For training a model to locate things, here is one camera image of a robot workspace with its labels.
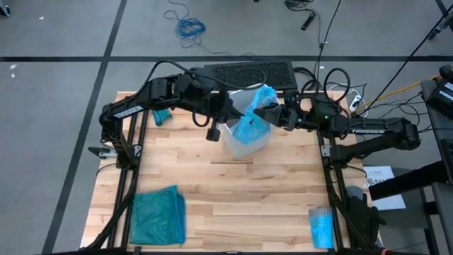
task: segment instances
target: concrete floor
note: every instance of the concrete floor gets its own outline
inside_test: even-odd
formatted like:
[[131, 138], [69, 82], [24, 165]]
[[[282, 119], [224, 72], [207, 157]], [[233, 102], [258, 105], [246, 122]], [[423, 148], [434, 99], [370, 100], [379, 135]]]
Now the concrete floor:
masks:
[[[308, 30], [301, 31], [306, 14], [288, 11], [283, 0], [261, 0], [258, 4], [251, 0], [179, 2], [188, 5], [191, 17], [205, 23], [207, 32], [203, 41], [212, 51], [226, 50], [233, 55], [244, 52], [287, 55], [289, 60], [304, 60], [294, 56], [319, 53], [317, 19]], [[163, 13], [168, 9], [178, 13], [184, 10], [157, 0], [127, 1], [119, 31], [116, 38], [113, 36], [113, 48], [110, 52], [107, 47], [106, 51], [121, 3], [126, 0], [8, 1], [12, 16], [0, 18], [0, 106], [3, 109], [0, 112], [0, 144], [5, 147], [0, 154], [4, 174], [0, 179], [0, 254], [42, 252], [60, 191], [71, 168], [76, 170], [74, 185], [53, 251], [79, 247], [99, 164], [86, 149], [98, 146], [101, 133], [98, 114], [104, 104], [114, 99], [117, 91], [137, 90], [154, 64], [134, 62], [134, 59], [107, 62], [102, 56], [210, 55], [199, 47], [180, 47], [173, 31], [175, 22], [164, 19]], [[320, 14], [323, 36], [336, 3], [317, 0], [312, 6]], [[323, 56], [346, 58], [341, 62], [322, 62], [325, 69], [321, 70], [320, 78], [323, 79], [328, 70], [342, 67], [349, 72], [353, 84], [369, 84], [365, 99], [373, 99], [403, 64], [400, 62], [403, 59], [385, 62], [370, 58], [369, 62], [354, 62], [347, 56], [407, 56], [440, 15], [433, 0], [412, 0], [411, 4], [405, 0], [344, 0]], [[426, 42], [416, 55], [452, 56], [452, 41], [453, 33], [447, 30]], [[88, 58], [85, 62], [84, 59], [71, 62], [64, 58], [61, 59], [63, 62], [33, 58], [14, 62], [14, 59], [3, 57]], [[209, 58], [194, 60], [197, 61], [181, 64], [196, 67], [214, 63], [206, 62], [211, 60]], [[447, 63], [410, 62], [389, 91], [428, 79], [437, 74], [443, 64]], [[311, 69], [314, 62], [293, 62], [293, 65]], [[178, 72], [172, 66], [162, 65], [155, 75]], [[303, 84], [305, 79], [298, 76], [298, 84]], [[101, 89], [96, 98], [97, 86]], [[389, 101], [410, 98], [419, 90], [400, 93]], [[87, 110], [90, 101], [96, 105], [92, 118], [92, 109]], [[418, 107], [420, 112], [425, 111], [424, 106]], [[379, 117], [387, 111], [388, 108], [378, 108], [370, 111], [370, 117]], [[399, 110], [392, 114], [403, 115]], [[414, 116], [406, 117], [416, 121]], [[84, 119], [87, 120], [85, 126], [82, 125]], [[419, 127], [428, 125], [428, 117], [422, 116]], [[389, 149], [369, 156], [365, 163], [411, 169], [438, 160], [440, 156], [433, 134], [427, 132], [422, 139], [422, 145], [415, 151]], [[80, 160], [74, 153], [76, 145], [82, 149]], [[419, 229], [385, 227], [382, 237], [384, 245], [392, 249], [424, 241]], [[447, 253], [444, 245], [441, 249], [441, 254]], [[421, 244], [406, 251], [427, 252], [427, 249]]]

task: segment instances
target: clear plastic box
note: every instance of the clear plastic box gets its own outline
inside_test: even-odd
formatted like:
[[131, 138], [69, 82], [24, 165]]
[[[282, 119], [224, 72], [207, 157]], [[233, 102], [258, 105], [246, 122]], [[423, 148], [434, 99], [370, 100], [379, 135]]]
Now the clear plastic box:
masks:
[[[239, 91], [231, 92], [229, 94], [229, 96], [233, 100], [233, 106], [238, 111], [243, 113], [243, 111], [247, 108], [247, 106], [252, 102], [256, 91], [257, 90], [250, 90], [250, 91], [239, 90]], [[238, 122], [238, 120], [230, 120], [224, 124], [219, 125], [219, 129], [222, 132], [223, 140], [225, 141], [225, 144], [227, 145], [229, 151], [231, 152], [231, 154], [233, 155], [234, 158], [243, 157], [247, 154], [256, 152], [257, 150], [264, 148], [266, 146], [266, 144], [269, 142], [270, 137], [276, 128], [274, 125], [270, 125], [270, 132], [268, 132], [262, 138], [256, 140], [255, 142], [252, 142], [250, 144], [242, 144], [241, 142], [239, 142], [238, 140], [236, 140], [233, 137], [233, 133], [231, 132], [231, 129], [230, 129], [230, 127], [232, 127], [237, 122]]]

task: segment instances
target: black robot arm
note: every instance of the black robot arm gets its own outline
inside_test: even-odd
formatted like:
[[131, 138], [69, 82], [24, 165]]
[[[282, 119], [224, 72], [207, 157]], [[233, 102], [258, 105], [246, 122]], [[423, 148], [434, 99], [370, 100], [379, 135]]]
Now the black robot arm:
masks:
[[[310, 111], [300, 108], [303, 98], [311, 98]], [[325, 138], [344, 138], [347, 134], [373, 134], [378, 137], [352, 145], [333, 145], [322, 148], [323, 156], [330, 157], [331, 164], [346, 167], [352, 158], [362, 159], [383, 149], [412, 150], [420, 146], [417, 126], [405, 118], [369, 119], [341, 115], [344, 111], [332, 99], [323, 94], [299, 95], [292, 91], [285, 95], [285, 104], [272, 104], [257, 108], [254, 113], [277, 127], [286, 130], [319, 130]]]
[[134, 169], [138, 166], [136, 147], [127, 143], [122, 133], [122, 120], [145, 110], [182, 108], [212, 119], [206, 139], [218, 141], [217, 124], [238, 119], [242, 114], [233, 107], [226, 89], [211, 93], [213, 87], [204, 85], [196, 75], [184, 73], [148, 81], [135, 94], [102, 109], [101, 142], [112, 142], [117, 153], [117, 167]]

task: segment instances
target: label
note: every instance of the label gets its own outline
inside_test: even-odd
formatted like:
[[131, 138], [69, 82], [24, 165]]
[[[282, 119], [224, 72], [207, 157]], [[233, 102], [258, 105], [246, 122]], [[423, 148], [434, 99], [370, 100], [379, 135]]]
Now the label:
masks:
[[453, 91], [453, 84], [447, 82], [444, 86], [445, 86], [445, 88], [447, 88], [447, 89]]
[[439, 91], [439, 94], [443, 95], [444, 97], [448, 98], [449, 100], [453, 101], [453, 96], [450, 96], [449, 94]]
[[143, 110], [143, 107], [141, 107], [141, 106], [134, 106], [134, 107], [132, 107], [132, 108], [129, 108], [129, 109], [127, 109], [127, 110], [122, 111], [121, 113], [117, 113], [117, 114], [115, 114], [114, 116], [115, 116], [116, 118], [124, 118], [124, 117], [127, 117], [127, 116], [129, 116], [129, 115], [132, 115], [132, 114], [134, 114], [134, 113], [136, 113], [136, 112], [138, 112], [138, 111], [141, 111], [141, 110]]
[[352, 134], [384, 134], [385, 130], [351, 130]]

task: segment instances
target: wooden tabletop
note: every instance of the wooden tabletop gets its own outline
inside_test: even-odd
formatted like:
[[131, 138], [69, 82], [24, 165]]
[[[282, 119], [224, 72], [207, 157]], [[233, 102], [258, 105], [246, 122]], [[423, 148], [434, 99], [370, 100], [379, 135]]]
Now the wooden tabletop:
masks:
[[[134, 92], [119, 92], [117, 100]], [[338, 98], [342, 92], [332, 92]], [[302, 108], [310, 108], [309, 100]], [[323, 251], [311, 240], [308, 210], [328, 206], [321, 155], [315, 132], [277, 129], [266, 148], [233, 159], [222, 142], [205, 139], [191, 113], [171, 111], [173, 117], [157, 127], [148, 118], [138, 193], [178, 185], [185, 197], [187, 240], [182, 246], [144, 246], [143, 251]], [[135, 142], [141, 117], [137, 119]], [[124, 121], [125, 135], [129, 119]], [[348, 135], [340, 144], [356, 143]], [[101, 161], [101, 166], [115, 159]], [[358, 160], [350, 165], [362, 167]], [[103, 169], [94, 187], [81, 247], [90, 244], [110, 219], [120, 170]], [[365, 175], [343, 170], [346, 186], [362, 187]], [[119, 246], [124, 216], [118, 225]], [[343, 218], [343, 236], [346, 228]]]

